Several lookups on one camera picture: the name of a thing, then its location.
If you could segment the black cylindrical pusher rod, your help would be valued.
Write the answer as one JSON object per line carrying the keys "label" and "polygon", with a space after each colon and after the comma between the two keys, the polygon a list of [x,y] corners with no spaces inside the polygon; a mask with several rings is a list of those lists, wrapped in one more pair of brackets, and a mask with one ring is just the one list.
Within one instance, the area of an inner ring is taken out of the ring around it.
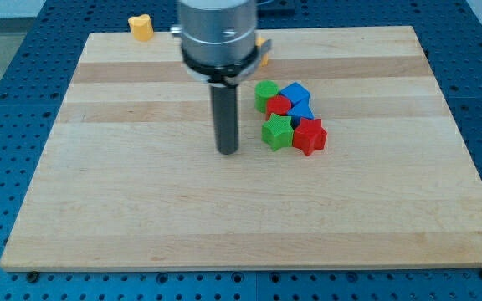
{"label": "black cylindrical pusher rod", "polygon": [[210,86],[209,90],[217,150],[231,155],[238,149],[237,88]]}

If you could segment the yellow block behind arm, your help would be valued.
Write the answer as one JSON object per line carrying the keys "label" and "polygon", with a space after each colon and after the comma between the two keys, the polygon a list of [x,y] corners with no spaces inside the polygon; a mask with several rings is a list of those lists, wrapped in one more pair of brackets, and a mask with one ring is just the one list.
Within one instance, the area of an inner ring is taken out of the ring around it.
{"label": "yellow block behind arm", "polygon": [[[266,38],[263,38],[261,36],[258,36],[256,38],[256,46],[258,48],[261,48],[261,46],[267,41]],[[268,54],[262,54],[261,55],[261,59],[260,59],[260,63],[259,63],[259,66],[260,67],[264,67],[264,66],[267,66],[268,65],[268,61],[269,61],[269,55]]]}

